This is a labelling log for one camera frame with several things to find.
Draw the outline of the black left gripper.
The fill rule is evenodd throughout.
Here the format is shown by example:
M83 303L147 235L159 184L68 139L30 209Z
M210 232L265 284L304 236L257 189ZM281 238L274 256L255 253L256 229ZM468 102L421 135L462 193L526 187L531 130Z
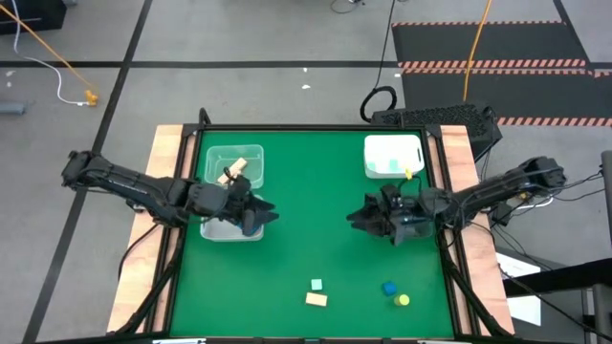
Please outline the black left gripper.
M189 214L200 217L202 224L219 219L242 225L242 234L245 236L255 235L263 225L279 218L278 214L270 212L275 209L275 205L258 195L251 196L250 192L241 201L231 201L228 188L211 183L192 185L188 191L186 208Z

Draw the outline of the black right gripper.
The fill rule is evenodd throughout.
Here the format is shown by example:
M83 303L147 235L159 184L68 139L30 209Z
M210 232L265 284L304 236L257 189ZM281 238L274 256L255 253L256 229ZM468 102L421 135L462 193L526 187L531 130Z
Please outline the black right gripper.
M380 215L381 202L378 194L366 193L363 206L355 214L346 217L352 228L371 235L388 235L392 245L400 245L411 239L422 239L432 235L432 213L419 198L403 196L404 207L389 211L383 202L383 216Z

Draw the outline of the clear plastic bin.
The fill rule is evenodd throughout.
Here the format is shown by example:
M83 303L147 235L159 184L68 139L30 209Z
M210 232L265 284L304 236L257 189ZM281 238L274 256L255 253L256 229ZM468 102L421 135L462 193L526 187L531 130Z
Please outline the clear plastic bin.
M207 183L215 183L222 175L224 166L232 165L239 158L244 158L248 164L242 173L251 181L251 188L257 189L264 183L264 149L261 145L217 145L207 150L204 179Z

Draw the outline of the black perforated computer case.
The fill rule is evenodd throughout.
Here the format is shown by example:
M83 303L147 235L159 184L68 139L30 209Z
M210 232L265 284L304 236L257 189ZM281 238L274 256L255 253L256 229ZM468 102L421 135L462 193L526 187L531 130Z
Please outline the black perforated computer case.
M426 109L392 109L375 112L369 122L391 126L464 126L467 130L471 153L479 161L502 139L496 124L497 116L491 106L462 103Z

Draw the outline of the white paper sheet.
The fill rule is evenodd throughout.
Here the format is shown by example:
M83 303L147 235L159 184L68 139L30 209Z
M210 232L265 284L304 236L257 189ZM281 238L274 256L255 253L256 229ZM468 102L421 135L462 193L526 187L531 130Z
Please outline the white paper sheet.
M511 256L497 253L496 258L504 281L510 277L541 272L541 268ZM511 317L535 326L541 326L541 301L536 296L510 297L508 299Z

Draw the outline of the black metal beam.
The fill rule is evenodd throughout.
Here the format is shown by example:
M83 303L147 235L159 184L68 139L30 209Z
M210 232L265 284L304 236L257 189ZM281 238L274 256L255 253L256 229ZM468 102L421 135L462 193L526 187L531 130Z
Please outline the black metal beam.
M561 290L589 289L597 284L612 288L612 258L519 277L507 277L504 290L509 297Z

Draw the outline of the black hazard-striped floor mat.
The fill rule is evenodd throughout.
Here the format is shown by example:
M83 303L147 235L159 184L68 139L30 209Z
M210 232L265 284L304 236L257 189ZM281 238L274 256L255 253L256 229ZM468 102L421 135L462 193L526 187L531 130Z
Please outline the black hazard-striped floor mat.
M563 21L392 29L408 107L479 102L500 125L612 127L612 73L595 70Z

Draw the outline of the black floor box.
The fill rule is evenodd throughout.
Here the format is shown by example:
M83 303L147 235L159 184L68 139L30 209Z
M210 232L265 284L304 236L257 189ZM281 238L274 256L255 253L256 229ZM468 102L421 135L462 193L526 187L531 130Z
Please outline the black floor box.
M20 19L34 31L59 30L63 26L67 6L62 0L0 0L11 13L18 11Z

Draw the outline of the grey upright post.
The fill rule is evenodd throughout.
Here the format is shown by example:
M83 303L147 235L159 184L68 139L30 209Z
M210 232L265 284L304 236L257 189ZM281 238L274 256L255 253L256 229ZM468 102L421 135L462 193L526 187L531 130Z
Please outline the grey upright post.
M603 176L608 226L612 234L612 150L606 150L601 153L601 172Z

